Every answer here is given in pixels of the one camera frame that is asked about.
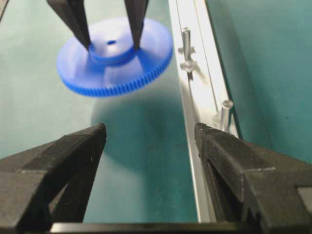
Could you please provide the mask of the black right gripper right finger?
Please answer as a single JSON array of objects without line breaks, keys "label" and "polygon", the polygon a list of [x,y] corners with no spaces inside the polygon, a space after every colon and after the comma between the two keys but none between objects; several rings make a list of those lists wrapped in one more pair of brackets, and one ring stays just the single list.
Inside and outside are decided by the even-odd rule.
[{"label": "black right gripper right finger", "polygon": [[217,221],[266,234],[312,231],[312,166],[198,123],[195,143]]}]

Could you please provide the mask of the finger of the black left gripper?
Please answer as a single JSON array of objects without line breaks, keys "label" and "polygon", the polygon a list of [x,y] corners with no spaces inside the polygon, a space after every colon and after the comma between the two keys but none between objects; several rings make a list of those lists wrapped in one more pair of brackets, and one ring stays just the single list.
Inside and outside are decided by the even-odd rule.
[{"label": "finger of the black left gripper", "polygon": [[127,17],[131,29],[134,48],[140,48],[140,39],[144,27],[144,19],[149,0],[124,0]]},{"label": "finger of the black left gripper", "polygon": [[76,39],[89,49],[91,40],[83,0],[47,0],[48,5],[73,32]]}]

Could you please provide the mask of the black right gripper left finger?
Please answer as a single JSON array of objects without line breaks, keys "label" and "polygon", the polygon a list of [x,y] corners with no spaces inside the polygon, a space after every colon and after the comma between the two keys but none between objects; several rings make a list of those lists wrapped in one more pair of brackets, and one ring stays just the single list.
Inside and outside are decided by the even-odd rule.
[{"label": "black right gripper left finger", "polygon": [[0,231],[47,231],[82,222],[106,143],[103,123],[0,161]]}]

